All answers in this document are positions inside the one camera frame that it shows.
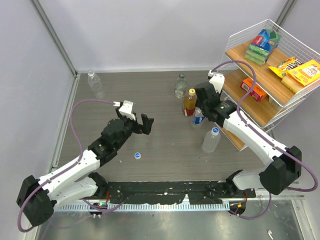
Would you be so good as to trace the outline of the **yellow bottle cap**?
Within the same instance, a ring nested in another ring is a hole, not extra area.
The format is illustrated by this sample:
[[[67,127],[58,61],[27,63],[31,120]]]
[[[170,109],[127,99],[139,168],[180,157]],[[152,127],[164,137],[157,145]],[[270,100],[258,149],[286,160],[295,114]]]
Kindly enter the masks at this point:
[[[194,88],[191,88],[188,92],[191,96],[194,96],[196,94],[196,91]]]

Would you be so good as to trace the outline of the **blue white bottle cap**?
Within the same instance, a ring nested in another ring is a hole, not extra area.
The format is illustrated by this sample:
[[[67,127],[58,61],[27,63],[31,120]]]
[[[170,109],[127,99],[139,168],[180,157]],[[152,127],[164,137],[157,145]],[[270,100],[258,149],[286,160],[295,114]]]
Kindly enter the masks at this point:
[[[139,160],[139,159],[141,158],[141,154],[140,154],[139,152],[136,152],[136,153],[134,154],[134,158],[135,158],[136,160]]]

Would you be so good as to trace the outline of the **clear plastic bottle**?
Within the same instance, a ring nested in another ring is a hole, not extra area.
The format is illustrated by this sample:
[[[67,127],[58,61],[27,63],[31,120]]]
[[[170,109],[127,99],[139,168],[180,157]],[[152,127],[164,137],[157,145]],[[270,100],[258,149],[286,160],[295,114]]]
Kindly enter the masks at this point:
[[[103,99],[105,97],[105,90],[101,78],[93,70],[89,70],[87,75],[87,81],[94,96],[97,99]]]

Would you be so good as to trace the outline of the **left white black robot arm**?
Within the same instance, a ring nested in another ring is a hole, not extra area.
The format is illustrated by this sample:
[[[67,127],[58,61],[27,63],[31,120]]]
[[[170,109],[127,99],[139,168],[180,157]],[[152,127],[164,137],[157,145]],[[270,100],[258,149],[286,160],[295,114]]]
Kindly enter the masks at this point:
[[[63,205],[91,196],[102,199],[108,184],[96,170],[110,162],[132,134],[150,134],[154,119],[146,114],[141,114],[141,119],[139,124],[119,114],[78,158],[39,178],[26,177],[16,200],[18,217],[25,216],[32,227],[37,227]]]

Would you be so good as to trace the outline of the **amber tea bottle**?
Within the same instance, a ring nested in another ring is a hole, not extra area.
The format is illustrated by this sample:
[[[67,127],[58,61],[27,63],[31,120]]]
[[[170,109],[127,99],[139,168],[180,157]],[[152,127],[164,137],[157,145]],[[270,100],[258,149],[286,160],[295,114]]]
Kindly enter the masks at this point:
[[[189,91],[185,94],[183,99],[183,107],[182,112],[184,116],[190,117],[194,114],[196,109],[196,101],[197,101],[197,95],[190,95]]]

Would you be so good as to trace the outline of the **blue label water bottle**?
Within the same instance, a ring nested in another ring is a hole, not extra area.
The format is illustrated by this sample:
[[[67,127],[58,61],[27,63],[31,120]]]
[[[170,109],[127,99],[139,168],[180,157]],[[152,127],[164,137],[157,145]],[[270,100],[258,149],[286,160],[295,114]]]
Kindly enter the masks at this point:
[[[205,120],[205,116],[202,113],[202,110],[198,107],[195,108],[193,118],[191,120],[191,126],[195,129],[200,128],[203,125],[203,121]]]

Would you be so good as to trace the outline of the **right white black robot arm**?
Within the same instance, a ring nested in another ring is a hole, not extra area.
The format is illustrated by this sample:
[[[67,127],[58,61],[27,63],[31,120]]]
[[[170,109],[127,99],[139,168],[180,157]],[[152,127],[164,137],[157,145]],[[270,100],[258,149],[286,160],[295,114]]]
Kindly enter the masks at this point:
[[[220,100],[214,86],[203,82],[195,86],[196,106],[210,121],[229,131],[245,143],[262,161],[262,169],[238,170],[229,176],[226,193],[238,197],[246,189],[264,188],[279,195],[301,176],[302,152],[296,146],[286,147],[257,127],[231,100]]]

